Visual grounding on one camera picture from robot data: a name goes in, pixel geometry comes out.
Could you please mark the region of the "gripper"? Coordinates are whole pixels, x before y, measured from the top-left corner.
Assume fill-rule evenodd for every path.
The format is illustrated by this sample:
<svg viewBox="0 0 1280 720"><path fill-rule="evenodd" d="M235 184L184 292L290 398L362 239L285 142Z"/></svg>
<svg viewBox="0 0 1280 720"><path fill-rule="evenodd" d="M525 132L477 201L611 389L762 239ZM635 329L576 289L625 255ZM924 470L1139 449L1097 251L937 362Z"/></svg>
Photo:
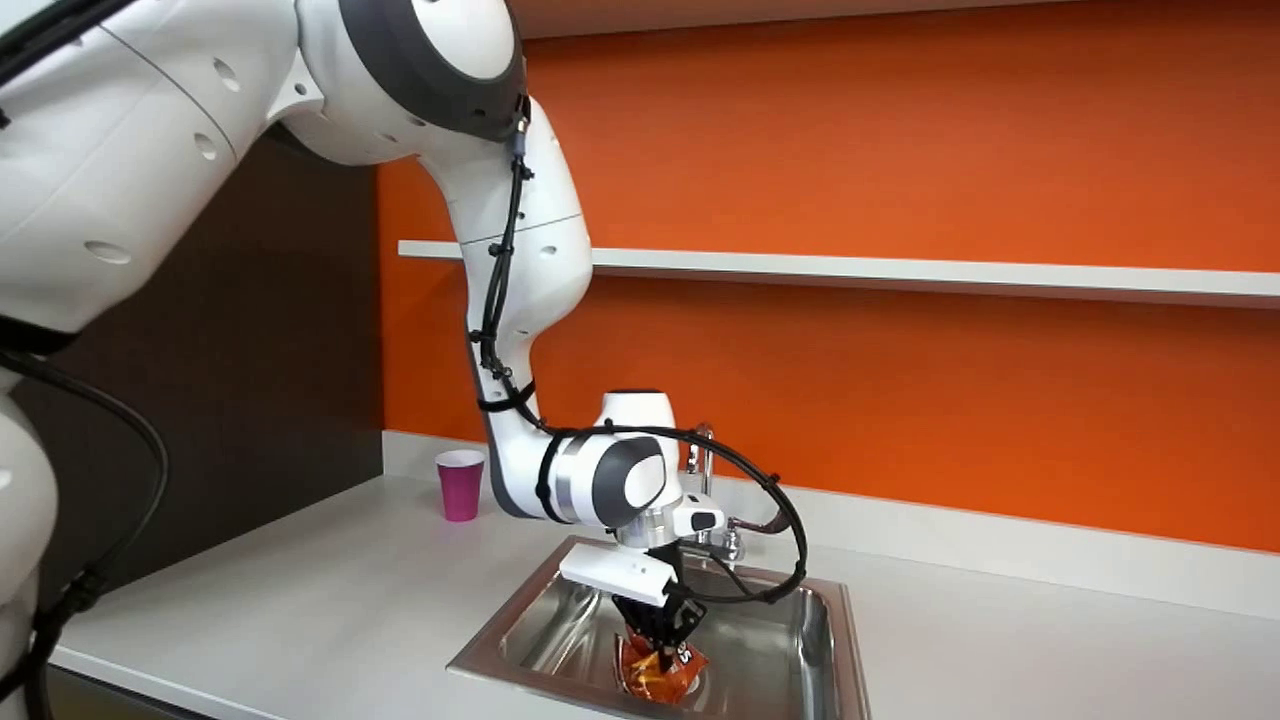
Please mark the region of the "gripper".
<svg viewBox="0 0 1280 720"><path fill-rule="evenodd" d="M612 593L611 600L630 628L630 671L671 674L678 655L673 647L684 644L707 615L707 606L692 600L689 588L673 579L664 587L668 598L662 606L644 603ZM672 635L672 646L646 635Z"/></svg>

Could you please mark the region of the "orange snack packet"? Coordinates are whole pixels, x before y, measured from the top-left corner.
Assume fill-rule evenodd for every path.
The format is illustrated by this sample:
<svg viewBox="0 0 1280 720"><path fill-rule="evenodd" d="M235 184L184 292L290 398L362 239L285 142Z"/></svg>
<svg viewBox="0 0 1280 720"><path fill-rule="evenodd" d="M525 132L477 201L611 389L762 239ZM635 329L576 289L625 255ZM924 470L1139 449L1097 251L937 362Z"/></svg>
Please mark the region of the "orange snack packet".
<svg viewBox="0 0 1280 720"><path fill-rule="evenodd" d="M625 693L660 705L680 705L699 683L710 660L696 647L685 642L675 647L678 660L671 674L630 671L630 628L616 634L612 662L616 685Z"/></svg>

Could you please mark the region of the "steel sink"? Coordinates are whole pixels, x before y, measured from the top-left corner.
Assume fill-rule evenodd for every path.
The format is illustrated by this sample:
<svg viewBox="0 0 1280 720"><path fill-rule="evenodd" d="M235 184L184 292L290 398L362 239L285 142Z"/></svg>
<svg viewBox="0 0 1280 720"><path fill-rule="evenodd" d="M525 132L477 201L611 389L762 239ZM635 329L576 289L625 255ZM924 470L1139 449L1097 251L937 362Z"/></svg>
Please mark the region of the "steel sink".
<svg viewBox="0 0 1280 720"><path fill-rule="evenodd" d="M872 720L849 591L820 579L778 603L710 609L691 638L709 665L680 705L626 694L612 659L620 611L559 571L590 544L562 541L448 669L605 720Z"/></svg>

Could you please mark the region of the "chrome tap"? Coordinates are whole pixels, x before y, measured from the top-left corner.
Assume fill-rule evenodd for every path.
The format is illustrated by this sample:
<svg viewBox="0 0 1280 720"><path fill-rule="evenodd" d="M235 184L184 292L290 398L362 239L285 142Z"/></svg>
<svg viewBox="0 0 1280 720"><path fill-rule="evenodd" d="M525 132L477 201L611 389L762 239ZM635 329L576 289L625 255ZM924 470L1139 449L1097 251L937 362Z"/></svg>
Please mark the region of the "chrome tap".
<svg viewBox="0 0 1280 720"><path fill-rule="evenodd" d="M687 447L684 477L696 480L698 487L696 492L685 495L686 505L690 507L686 515L695 530L685 541L685 544L695 555L705 557L707 561L717 564L728 573L736 568L737 561L745 557L744 530L762 536L777 536L792 527L795 512L788 500L778 503L777 498L771 496L776 501L776 512L769 521L748 521L730 515L726 518L723 528L714 527L712 524L716 519L714 514L707 510L707 501L710 500L710 482L714 475L714 457L716 454L712 450L704 448L699 443L690 443Z"/></svg>

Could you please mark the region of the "pink plastic cup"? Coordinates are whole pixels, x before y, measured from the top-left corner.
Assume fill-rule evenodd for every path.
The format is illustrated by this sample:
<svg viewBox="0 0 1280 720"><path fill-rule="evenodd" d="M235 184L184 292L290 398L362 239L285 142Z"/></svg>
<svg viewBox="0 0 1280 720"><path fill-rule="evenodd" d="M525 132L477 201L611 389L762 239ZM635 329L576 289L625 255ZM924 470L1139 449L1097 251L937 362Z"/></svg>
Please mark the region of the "pink plastic cup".
<svg viewBox="0 0 1280 720"><path fill-rule="evenodd" d="M477 518L485 462L485 454L472 448L453 448L435 456L447 521L466 523Z"/></svg>

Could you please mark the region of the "white wall shelf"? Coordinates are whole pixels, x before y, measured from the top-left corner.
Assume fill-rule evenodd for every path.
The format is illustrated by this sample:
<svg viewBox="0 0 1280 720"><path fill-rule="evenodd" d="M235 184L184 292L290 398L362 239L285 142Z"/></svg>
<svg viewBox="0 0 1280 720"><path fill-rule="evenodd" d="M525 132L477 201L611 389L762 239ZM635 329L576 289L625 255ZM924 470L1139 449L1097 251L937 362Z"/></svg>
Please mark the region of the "white wall shelf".
<svg viewBox="0 0 1280 720"><path fill-rule="evenodd" d="M594 249L598 275L1280 310L1280 272Z"/></svg>

